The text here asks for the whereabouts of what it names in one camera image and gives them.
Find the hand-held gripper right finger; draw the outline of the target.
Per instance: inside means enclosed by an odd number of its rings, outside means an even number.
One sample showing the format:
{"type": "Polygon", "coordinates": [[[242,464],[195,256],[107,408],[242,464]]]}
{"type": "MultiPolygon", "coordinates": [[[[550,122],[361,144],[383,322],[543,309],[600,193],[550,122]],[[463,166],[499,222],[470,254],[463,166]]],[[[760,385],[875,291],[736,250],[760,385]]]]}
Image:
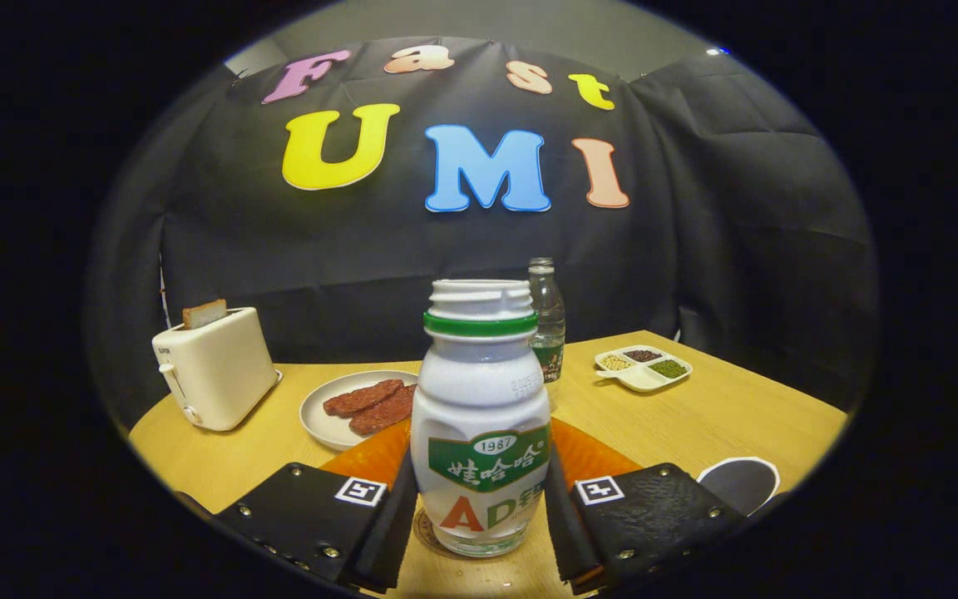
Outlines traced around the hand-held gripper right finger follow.
{"type": "Polygon", "coordinates": [[[746,519],[673,463],[642,468],[559,418],[551,443],[549,536],[575,595],[680,568],[746,519]]]}

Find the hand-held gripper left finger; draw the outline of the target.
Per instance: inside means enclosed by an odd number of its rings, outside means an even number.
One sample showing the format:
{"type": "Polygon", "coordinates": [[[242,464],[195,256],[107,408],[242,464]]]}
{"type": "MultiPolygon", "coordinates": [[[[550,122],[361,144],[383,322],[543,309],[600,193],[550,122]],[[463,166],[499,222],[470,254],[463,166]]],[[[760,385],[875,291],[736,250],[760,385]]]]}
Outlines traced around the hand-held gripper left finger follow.
{"type": "Polygon", "coordinates": [[[398,585],[418,494],[410,424],[319,468],[286,463],[213,518],[328,582],[384,594],[398,585]]]}

